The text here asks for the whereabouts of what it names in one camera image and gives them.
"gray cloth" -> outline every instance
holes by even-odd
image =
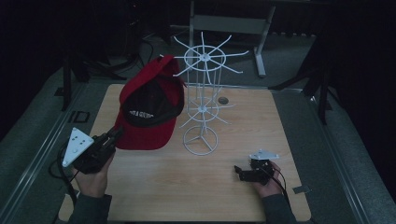
[[[78,197],[75,209],[68,223],[106,224],[110,204],[110,195],[105,195],[103,198],[92,198],[81,194]],[[264,205],[267,224],[297,223],[294,214],[291,212],[282,194],[262,198],[262,204]]]
[[[93,198],[83,194],[78,196],[72,216],[67,223],[102,224],[107,223],[112,197]]]
[[[262,198],[266,224],[291,224],[297,223],[294,214],[282,194],[274,194]]]

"wire spinner rack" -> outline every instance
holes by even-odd
[[[223,68],[236,74],[243,73],[225,65],[227,57],[246,55],[248,51],[236,54],[226,54],[220,49],[230,39],[231,35],[218,46],[205,44],[204,33],[201,33],[202,45],[190,47],[176,37],[177,43],[187,48],[183,56],[175,58],[183,59],[186,68],[175,77],[187,73],[187,114],[189,119],[179,128],[186,126],[191,121],[198,124],[190,127],[183,135],[184,147],[194,155],[204,156],[212,153],[219,144],[219,137],[215,130],[208,127],[208,122],[219,119],[226,124],[230,122],[221,119],[219,112],[222,108],[233,107],[228,105],[228,99],[218,99],[221,91],[220,80]],[[195,78],[195,85],[191,84],[191,77]]]

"wooden table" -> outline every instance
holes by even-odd
[[[123,85],[109,86],[91,135],[114,125]],[[119,221],[264,221],[259,196],[250,183],[239,181],[233,166],[249,169],[248,155],[258,149],[276,153],[275,162],[287,181],[292,211],[306,221],[311,213],[300,187],[286,135],[272,93],[268,90],[223,88],[219,96],[230,100],[219,119],[208,126],[219,136],[218,148],[206,156],[190,153],[182,135],[196,122],[179,128],[189,118],[185,111],[168,144],[151,151],[118,149],[109,169],[107,193],[113,196],[109,220]],[[59,213],[67,220],[73,210],[66,197]]]

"human hand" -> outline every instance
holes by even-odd
[[[73,167],[73,175],[76,175],[76,181],[79,187],[79,191],[93,198],[102,198],[105,195],[107,188],[107,172],[110,163],[113,161],[114,154],[107,160],[106,164],[102,167],[102,170],[96,174],[84,175],[82,172],[78,172]]]
[[[274,178],[277,179],[279,177],[280,168],[272,161],[270,161],[274,171]],[[255,182],[253,183],[254,189],[259,193],[260,197],[268,197],[274,194],[281,194],[282,188],[275,182],[274,179],[270,178],[268,183],[264,186],[261,183]]]

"dark background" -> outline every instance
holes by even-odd
[[[167,41],[169,24],[187,25],[189,21],[189,1],[112,2],[1,1],[0,139],[48,77],[62,67],[70,50],[106,63],[112,34],[131,22],[149,26]],[[391,1],[336,1],[330,7],[323,3],[328,1],[277,3],[270,31],[272,35],[317,36],[304,66],[330,62],[331,85],[395,199],[396,7]],[[261,8],[268,5],[234,8],[197,4],[197,9],[209,14],[251,17],[262,17],[265,10]],[[135,26],[129,28],[129,32],[141,31]],[[131,36],[134,43],[128,53],[134,54],[139,40]]]

